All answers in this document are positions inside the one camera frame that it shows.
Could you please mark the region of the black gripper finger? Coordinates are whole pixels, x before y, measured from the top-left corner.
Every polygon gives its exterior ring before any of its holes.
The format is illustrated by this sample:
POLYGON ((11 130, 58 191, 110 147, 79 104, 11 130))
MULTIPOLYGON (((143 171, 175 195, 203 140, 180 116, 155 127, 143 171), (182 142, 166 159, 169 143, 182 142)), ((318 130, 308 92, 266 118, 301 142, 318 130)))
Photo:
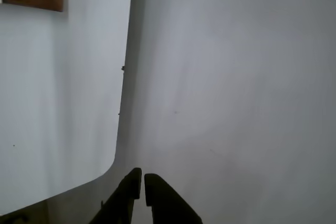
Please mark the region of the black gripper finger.
POLYGON ((134 201, 140 198, 141 176, 141 168, 130 171, 108 200, 101 202, 101 209, 90 223, 131 223, 134 201))
POLYGON ((153 223, 202 223, 192 207, 159 175, 145 174, 144 187, 153 223))

